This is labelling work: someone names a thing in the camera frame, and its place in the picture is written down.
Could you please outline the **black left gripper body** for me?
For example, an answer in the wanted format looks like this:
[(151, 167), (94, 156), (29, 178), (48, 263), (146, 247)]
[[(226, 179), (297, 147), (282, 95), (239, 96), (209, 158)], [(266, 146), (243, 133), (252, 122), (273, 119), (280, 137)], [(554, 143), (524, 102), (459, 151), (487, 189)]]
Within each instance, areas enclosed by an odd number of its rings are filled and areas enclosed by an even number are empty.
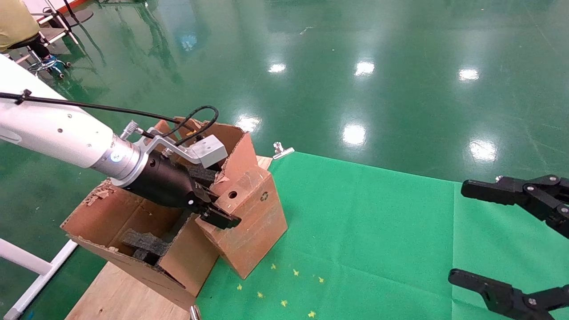
[(202, 166), (183, 166), (160, 153), (151, 153), (142, 172), (122, 188), (163, 207), (200, 213), (206, 203), (211, 203), (212, 197), (206, 193), (207, 187), (190, 177), (191, 167)]

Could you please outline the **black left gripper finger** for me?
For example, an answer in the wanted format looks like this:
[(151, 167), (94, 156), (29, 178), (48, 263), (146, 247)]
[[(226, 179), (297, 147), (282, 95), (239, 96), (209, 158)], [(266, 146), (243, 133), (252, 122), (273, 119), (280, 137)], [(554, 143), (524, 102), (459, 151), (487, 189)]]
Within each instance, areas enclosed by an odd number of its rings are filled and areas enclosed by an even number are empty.
[(211, 185), (214, 184), (217, 173), (218, 171), (209, 168), (203, 168), (203, 167), (190, 168), (190, 177), (198, 184), (201, 184), (202, 186), (205, 186), (207, 188), (210, 188)]
[(206, 203), (206, 205), (200, 209), (200, 218), (206, 223), (222, 230), (234, 228), (242, 221), (240, 217), (225, 212), (214, 203)]

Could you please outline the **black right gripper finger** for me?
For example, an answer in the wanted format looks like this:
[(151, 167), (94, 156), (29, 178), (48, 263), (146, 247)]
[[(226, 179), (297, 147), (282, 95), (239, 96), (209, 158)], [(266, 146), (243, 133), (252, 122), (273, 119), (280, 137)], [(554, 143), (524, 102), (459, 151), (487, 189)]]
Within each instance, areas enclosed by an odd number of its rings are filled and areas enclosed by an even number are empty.
[(449, 283), (480, 294), (489, 311), (513, 320), (553, 320), (550, 312), (569, 305), (569, 286), (524, 293), (505, 282), (453, 268)]
[(466, 180), (466, 198), (502, 205), (518, 205), (565, 238), (569, 236), (569, 182), (555, 175), (533, 180), (500, 176), (494, 183)]

